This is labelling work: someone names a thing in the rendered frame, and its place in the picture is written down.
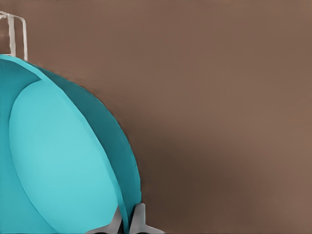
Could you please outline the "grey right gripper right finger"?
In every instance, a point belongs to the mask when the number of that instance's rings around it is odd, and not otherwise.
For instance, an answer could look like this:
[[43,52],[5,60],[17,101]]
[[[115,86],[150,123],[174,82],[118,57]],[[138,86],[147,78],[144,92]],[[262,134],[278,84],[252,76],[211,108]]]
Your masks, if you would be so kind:
[[164,231],[146,224],[146,206],[139,203],[135,206],[129,234],[165,234]]

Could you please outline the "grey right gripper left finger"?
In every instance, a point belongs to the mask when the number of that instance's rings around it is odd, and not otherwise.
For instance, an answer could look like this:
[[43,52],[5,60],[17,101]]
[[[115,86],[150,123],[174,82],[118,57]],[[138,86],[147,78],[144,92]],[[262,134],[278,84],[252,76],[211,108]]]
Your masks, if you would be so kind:
[[124,234],[123,222],[119,206],[108,225],[87,231],[85,234]]

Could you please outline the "teal round plate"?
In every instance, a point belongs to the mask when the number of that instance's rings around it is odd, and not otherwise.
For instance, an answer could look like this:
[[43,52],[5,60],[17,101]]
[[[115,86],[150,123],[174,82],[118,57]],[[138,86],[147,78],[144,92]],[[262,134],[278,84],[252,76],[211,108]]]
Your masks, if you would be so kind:
[[141,202],[129,141],[95,96],[0,55],[0,234],[85,234]]

